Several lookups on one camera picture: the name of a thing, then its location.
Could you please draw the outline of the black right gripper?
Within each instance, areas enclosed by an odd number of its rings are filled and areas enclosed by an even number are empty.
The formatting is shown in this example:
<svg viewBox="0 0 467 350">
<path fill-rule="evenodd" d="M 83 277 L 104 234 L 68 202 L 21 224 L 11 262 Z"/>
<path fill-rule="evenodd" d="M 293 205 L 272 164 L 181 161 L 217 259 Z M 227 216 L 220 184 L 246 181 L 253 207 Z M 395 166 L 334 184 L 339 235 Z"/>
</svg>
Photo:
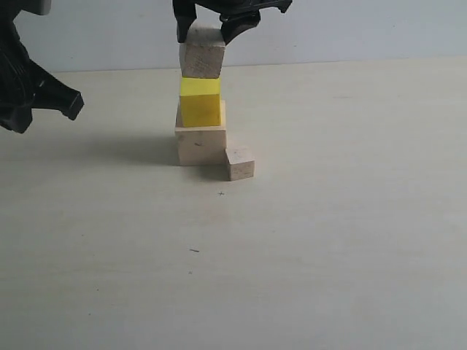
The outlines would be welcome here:
<svg viewBox="0 0 467 350">
<path fill-rule="evenodd" d="M 177 41 L 180 44 L 186 41 L 188 31 L 197 19 L 196 5 L 220 14 L 222 23 L 220 31 L 225 45 L 228 45 L 240 34 L 258 26 L 260 13 L 256 11 L 277 8 L 281 13 L 285 13 L 291 4 L 291 0 L 173 1 L 174 17 L 177 22 Z"/>
</svg>

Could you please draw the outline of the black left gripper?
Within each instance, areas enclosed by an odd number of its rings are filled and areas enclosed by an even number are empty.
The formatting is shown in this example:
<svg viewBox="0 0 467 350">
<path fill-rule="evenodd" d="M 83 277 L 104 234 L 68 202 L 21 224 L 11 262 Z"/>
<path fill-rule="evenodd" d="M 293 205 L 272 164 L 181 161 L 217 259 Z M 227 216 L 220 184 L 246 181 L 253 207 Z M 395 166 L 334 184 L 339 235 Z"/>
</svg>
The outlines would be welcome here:
<svg viewBox="0 0 467 350">
<path fill-rule="evenodd" d="M 76 120 L 85 105 L 80 91 L 54 76 L 46 73 L 35 80 L 31 78 L 32 62 L 14 24 L 23 11 L 22 3 L 1 2 L 0 124 L 15 133 L 25 133 L 32 123 L 31 108 L 59 111 L 68 119 Z"/>
</svg>

